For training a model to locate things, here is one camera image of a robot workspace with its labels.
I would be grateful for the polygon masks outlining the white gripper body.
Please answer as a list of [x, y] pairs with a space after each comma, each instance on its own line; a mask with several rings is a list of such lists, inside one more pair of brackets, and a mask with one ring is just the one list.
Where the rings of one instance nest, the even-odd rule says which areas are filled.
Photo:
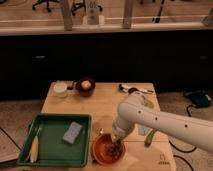
[[130, 134], [129, 131], [121, 129], [116, 123], [112, 124], [112, 132], [119, 139], [125, 139]]

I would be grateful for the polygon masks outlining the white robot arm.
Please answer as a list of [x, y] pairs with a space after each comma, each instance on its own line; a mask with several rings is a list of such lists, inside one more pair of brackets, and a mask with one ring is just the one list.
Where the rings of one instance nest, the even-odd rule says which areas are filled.
[[112, 124], [117, 138], [125, 139], [138, 124], [213, 153], [212, 121], [157, 111], [147, 107], [146, 101], [141, 92], [134, 91], [118, 104], [117, 116]]

